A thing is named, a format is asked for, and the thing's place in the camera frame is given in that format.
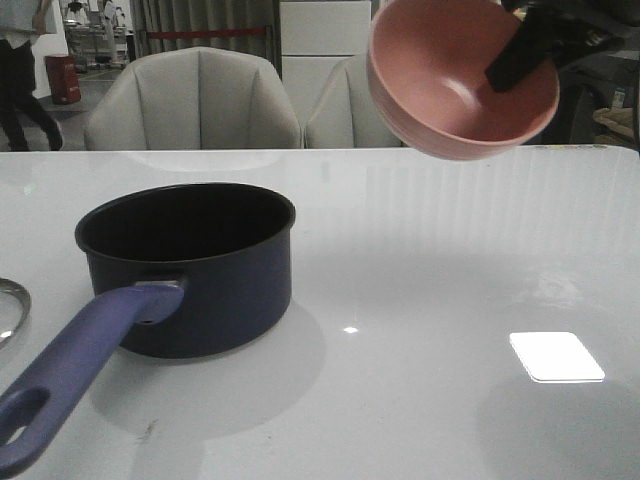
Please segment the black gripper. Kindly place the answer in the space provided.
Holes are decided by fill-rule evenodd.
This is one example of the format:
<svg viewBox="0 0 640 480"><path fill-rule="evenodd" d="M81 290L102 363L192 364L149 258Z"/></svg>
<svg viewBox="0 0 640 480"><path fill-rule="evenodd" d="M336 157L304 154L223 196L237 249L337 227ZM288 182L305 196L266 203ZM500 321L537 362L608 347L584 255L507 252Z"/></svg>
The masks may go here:
<svg viewBox="0 0 640 480"><path fill-rule="evenodd" d="M504 93L543 64L567 65L626 48L639 34L637 1L506 1L525 11L514 35L486 68L492 90Z"/></svg>

